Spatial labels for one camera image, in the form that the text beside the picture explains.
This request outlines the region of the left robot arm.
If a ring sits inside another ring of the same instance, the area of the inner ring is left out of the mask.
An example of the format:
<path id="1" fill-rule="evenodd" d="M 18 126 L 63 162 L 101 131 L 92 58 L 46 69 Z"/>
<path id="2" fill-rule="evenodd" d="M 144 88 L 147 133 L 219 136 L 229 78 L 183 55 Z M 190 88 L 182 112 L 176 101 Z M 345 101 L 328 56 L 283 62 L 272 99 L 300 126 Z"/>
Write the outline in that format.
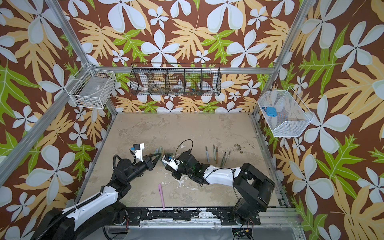
<path id="1" fill-rule="evenodd" d="M 113 156 L 113 174 L 100 191 L 86 200 L 63 210 L 49 211 L 40 222 L 33 240 L 83 240 L 101 227 L 126 221 L 126 205 L 120 202 L 131 189 L 131 181 L 151 171 L 160 153 L 131 162 Z"/>

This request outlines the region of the pink pen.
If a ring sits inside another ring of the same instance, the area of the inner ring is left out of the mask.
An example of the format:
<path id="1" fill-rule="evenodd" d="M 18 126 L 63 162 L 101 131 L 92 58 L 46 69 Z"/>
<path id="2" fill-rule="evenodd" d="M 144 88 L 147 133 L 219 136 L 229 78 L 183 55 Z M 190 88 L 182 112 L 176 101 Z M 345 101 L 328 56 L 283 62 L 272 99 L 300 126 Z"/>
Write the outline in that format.
<path id="1" fill-rule="evenodd" d="M 166 208 L 162 184 L 158 185 L 163 210 Z"/>

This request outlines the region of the dark green pen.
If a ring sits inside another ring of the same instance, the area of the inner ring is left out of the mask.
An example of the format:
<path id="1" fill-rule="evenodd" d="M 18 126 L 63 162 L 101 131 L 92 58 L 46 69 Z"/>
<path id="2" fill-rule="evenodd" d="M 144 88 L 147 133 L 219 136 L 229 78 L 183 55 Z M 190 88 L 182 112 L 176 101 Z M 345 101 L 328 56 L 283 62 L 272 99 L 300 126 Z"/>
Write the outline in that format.
<path id="1" fill-rule="evenodd" d="M 227 152 L 225 152 L 224 155 L 223 155 L 223 158 L 222 158 L 222 161 L 221 161 L 221 164 L 220 164 L 221 168 L 225 165 L 226 155 L 227 155 Z"/>

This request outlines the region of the blue pen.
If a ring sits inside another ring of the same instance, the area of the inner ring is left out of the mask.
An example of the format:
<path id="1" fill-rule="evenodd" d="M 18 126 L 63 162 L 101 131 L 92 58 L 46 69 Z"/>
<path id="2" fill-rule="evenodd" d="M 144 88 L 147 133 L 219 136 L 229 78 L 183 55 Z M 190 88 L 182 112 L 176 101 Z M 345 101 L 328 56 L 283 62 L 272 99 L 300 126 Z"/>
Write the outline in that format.
<path id="1" fill-rule="evenodd" d="M 209 151 L 207 146 L 205 146 L 205 150 L 206 150 L 207 162 L 210 163 Z"/>

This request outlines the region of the light green pen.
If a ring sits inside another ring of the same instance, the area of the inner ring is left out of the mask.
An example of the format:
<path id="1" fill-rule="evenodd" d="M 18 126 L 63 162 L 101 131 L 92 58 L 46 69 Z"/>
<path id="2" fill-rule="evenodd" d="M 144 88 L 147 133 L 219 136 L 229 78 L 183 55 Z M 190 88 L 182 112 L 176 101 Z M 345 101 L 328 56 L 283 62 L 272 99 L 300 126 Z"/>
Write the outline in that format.
<path id="1" fill-rule="evenodd" d="M 213 144 L 213 153 L 214 153 L 214 161 L 217 160 L 217 154 L 216 154 L 216 146 Z"/>

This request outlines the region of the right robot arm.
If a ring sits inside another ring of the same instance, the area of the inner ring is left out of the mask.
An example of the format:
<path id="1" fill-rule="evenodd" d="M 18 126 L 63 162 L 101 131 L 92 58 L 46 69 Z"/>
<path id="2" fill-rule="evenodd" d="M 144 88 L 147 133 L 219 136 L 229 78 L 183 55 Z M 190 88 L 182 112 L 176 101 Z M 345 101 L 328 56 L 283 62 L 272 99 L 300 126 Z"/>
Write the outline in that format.
<path id="1" fill-rule="evenodd" d="M 191 150 L 178 158 L 166 154 L 162 162 L 176 180 L 186 175 L 200 186 L 219 184 L 232 187 L 241 196 L 233 209 L 235 221 L 241 224 L 253 220 L 259 212 L 267 211 L 275 189 L 275 183 L 249 163 L 239 168 L 201 164 Z"/>

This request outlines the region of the beige pen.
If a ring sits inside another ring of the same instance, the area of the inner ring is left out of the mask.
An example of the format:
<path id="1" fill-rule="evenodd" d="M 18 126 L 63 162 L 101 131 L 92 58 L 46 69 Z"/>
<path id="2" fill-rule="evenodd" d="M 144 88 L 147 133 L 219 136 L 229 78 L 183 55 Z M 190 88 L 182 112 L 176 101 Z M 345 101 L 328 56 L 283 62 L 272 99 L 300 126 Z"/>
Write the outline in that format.
<path id="1" fill-rule="evenodd" d="M 225 159 L 224 159 L 224 163 L 223 163 L 223 166 L 225 166 L 225 165 L 226 165 L 226 163 L 227 163 L 227 160 L 230 158 L 230 154 L 231 154 L 231 151 L 229 151 L 229 152 L 228 152 L 228 154 L 227 154 L 227 156 L 225 157 Z"/>

